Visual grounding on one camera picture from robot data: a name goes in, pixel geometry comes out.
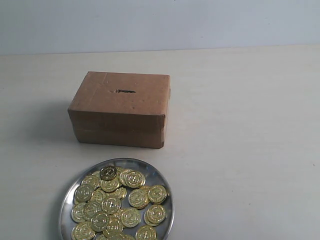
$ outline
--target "cardboard box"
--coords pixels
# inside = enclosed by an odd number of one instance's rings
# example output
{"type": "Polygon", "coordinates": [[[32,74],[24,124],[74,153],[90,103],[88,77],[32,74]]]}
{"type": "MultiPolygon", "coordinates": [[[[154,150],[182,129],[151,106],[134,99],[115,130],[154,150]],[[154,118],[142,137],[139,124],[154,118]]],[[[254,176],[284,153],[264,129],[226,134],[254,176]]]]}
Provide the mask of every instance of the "cardboard box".
{"type": "Polygon", "coordinates": [[[90,71],[68,113],[81,143],[162,148],[170,76],[90,71]]]}

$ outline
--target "white table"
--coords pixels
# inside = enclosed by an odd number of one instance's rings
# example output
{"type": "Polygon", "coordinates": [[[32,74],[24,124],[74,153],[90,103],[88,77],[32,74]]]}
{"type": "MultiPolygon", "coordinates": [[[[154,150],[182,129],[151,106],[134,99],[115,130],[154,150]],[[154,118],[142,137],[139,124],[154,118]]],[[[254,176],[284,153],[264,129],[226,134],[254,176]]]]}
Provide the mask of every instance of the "white table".
{"type": "Polygon", "coordinates": [[[172,187],[169,240],[320,238],[320,45],[0,56],[0,239],[57,240],[62,199],[111,158],[172,187]],[[171,75],[162,149],[80,144],[87,71],[171,75]]]}

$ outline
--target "pile of coins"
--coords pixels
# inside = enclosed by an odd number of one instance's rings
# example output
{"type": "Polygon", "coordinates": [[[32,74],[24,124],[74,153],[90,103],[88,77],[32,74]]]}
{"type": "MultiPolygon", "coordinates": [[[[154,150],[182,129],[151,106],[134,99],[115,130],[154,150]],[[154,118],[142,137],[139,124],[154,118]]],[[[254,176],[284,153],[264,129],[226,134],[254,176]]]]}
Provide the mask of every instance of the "pile of coins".
{"type": "Polygon", "coordinates": [[[162,185],[145,185],[146,178],[128,168],[108,165],[87,175],[74,193],[71,217],[77,225],[71,232],[72,240],[156,240],[158,226],[167,217],[161,205],[167,191],[162,185]],[[132,206],[121,208],[121,201],[127,196],[127,188],[134,189],[128,196],[132,206]],[[124,234],[124,228],[134,228],[142,220],[140,211],[145,211],[141,226],[135,234],[124,234]]]}

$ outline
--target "white wall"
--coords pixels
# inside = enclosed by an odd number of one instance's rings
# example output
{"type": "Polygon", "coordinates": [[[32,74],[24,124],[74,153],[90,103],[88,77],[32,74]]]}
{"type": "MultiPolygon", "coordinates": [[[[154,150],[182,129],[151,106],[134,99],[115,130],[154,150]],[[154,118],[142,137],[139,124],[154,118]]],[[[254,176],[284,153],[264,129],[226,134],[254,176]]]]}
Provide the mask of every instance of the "white wall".
{"type": "Polygon", "coordinates": [[[0,55],[320,43],[320,0],[0,0],[0,55]]]}

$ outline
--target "metal plate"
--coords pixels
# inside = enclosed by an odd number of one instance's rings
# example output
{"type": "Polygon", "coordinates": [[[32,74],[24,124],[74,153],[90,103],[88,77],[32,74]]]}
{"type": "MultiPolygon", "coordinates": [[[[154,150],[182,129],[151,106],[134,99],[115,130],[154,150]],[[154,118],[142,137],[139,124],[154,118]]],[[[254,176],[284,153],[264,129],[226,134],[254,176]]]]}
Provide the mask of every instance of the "metal plate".
{"type": "MultiPolygon", "coordinates": [[[[79,176],[79,178],[72,184],[72,186],[67,191],[61,205],[60,216],[59,216],[59,226],[58,226],[59,232],[61,233],[60,235],[61,239],[72,240],[71,231],[74,228],[74,226],[76,226],[76,223],[71,219],[71,210],[74,205],[73,201],[74,201],[74,194],[75,194],[76,188],[81,184],[85,176],[90,175],[93,172],[98,171],[107,165],[114,165],[116,167],[123,167],[125,169],[133,169],[133,170],[140,171],[145,176],[145,185],[153,186],[153,185],[160,184],[165,187],[167,191],[167,198],[162,203],[162,205],[166,209],[167,217],[161,224],[159,224],[154,228],[156,230],[158,240],[167,239],[169,232],[171,230],[171,227],[173,225],[174,215],[175,215],[175,206],[174,206],[174,200],[173,200],[171,188],[168,182],[166,181],[166,179],[164,178],[164,176],[155,167],[153,167],[149,163],[146,163],[138,159],[133,159],[133,158],[115,158],[115,159],[103,161],[91,167],[90,169],[88,169],[87,171],[85,171],[79,176]]],[[[126,187],[126,189],[127,189],[127,195],[124,199],[121,200],[121,208],[131,207],[129,206],[129,203],[128,203],[128,196],[133,189],[128,187],[126,187]]],[[[152,203],[149,203],[149,205],[146,208],[139,210],[141,214],[141,223],[139,223],[138,226],[133,228],[124,228],[123,232],[125,234],[130,234],[132,236],[135,236],[138,228],[145,225],[144,214],[145,214],[145,211],[151,205],[152,203]]]]}

